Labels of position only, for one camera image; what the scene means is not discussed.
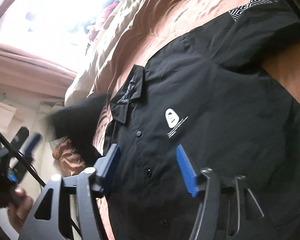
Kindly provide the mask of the person left hand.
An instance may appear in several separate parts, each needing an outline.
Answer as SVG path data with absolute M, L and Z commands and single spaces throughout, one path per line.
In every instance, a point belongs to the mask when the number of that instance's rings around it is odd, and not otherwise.
M 12 228 L 19 233 L 33 207 L 34 201 L 21 186 L 16 187 L 14 194 L 21 198 L 21 202 L 17 206 L 9 203 L 7 215 Z

